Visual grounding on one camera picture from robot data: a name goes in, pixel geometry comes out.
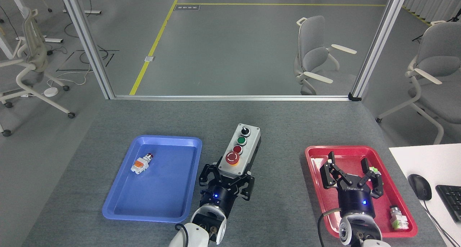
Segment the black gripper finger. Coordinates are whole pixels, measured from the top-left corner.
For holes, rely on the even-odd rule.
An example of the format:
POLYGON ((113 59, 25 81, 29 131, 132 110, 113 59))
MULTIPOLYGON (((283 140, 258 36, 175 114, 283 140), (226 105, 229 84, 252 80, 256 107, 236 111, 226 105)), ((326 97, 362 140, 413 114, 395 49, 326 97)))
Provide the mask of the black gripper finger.
POLYGON ((221 186, 221 174, 217 167, 217 163, 206 164, 199 176, 199 185, 201 187, 210 186, 209 174, 212 173, 214 178, 210 181, 211 186, 221 186))
POLYGON ((370 195, 372 198, 380 198, 384 194, 381 173, 376 168, 369 165, 367 158, 363 158, 361 160, 361 164, 364 176, 358 183, 356 183, 356 185, 359 188, 364 188, 364 186, 366 186, 366 182, 370 180, 372 182, 370 195))
POLYGON ((347 183, 346 174, 336 165, 333 151, 328 154, 328 160, 319 170, 324 189, 338 188, 337 183, 340 181, 347 183))
POLYGON ((241 196, 245 201, 250 200, 254 184, 255 178, 251 176, 250 171, 236 178, 224 178, 224 187, 235 196, 241 196))

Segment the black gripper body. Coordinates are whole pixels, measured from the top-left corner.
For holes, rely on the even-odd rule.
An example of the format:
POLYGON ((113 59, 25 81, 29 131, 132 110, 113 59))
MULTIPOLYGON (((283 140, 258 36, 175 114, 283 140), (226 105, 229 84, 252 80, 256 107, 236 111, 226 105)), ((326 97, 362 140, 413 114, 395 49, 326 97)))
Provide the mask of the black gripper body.
POLYGON ((369 186, 365 184, 361 188, 354 185, 349 186, 346 183, 339 183, 337 191, 341 217, 352 213, 364 213, 375 218, 376 215, 369 186))
POLYGON ((228 218, 238 193, 237 186, 226 188, 217 184, 209 184, 206 190, 201 190, 200 206, 208 204, 217 206, 228 218))

